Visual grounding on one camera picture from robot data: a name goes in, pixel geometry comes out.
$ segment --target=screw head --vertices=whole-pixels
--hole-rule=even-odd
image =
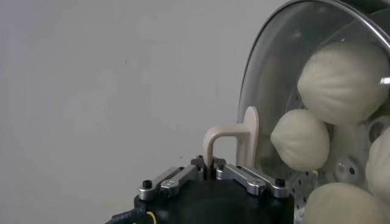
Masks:
[[[151,180],[144,180],[142,182],[142,187],[144,189],[150,189],[150,188],[152,188],[152,186],[153,186],[153,182]]]
[[[277,179],[275,180],[275,184],[276,184],[276,186],[278,186],[278,187],[284,187],[284,186],[286,186],[286,181],[285,181],[284,179],[277,178]]]

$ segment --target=perforated steamer tray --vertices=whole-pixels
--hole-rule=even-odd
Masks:
[[[310,56],[337,41],[369,43],[390,56],[390,9],[365,15],[339,1],[293,1],[278,9],[261,29],[249,55],[239,102],[238,122],[255,106],[263,123],[256,166],[292,183],[295,223],[300,223],[310,193],[331,182],[367,191],[365,167],[372,142],[390,126],[390,99],[357,125],[327,124],[331,149],[325,166],[312,172],[290,169],[270,141],[278,120],[289,110],[305,108],[296,86]]]

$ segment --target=dumpling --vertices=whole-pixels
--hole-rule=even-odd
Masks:
[[[368,44],[338,42],[315,53],[306,63],[298,91],[306,107],[331,124],[356,124],[367,119],[387,98],[380,86],[389,62]]]
[[[325,184],[309,196],[301,224],[384,224],[373,196],[345,183]]]
[[[271,133],[271,142],[281,159],[299,171],[322,167],[329,154],[327,128],[308,110],[283,115]]]
[[[370,191],[390,220],[390,128],[371,145],[366,179]]]

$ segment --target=white wall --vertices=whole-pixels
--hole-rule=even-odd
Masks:
[[[102,223],[202,154],[282,2],[0,0],[0,223]]]

